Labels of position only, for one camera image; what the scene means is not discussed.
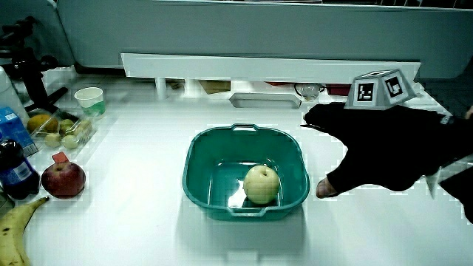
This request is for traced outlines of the person's right hand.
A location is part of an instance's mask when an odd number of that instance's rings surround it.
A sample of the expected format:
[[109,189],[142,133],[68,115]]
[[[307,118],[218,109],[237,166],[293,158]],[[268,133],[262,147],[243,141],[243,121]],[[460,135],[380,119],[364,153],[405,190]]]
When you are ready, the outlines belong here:
[[339,166],[318,183],[318,198],[365,184],[405,191],[437,171],[434,142],[449,118],[404,105],[415,96],[399,69],[369,72],[354,79],[347,102],[318,103],[304,115],[304,126],[347,147]]

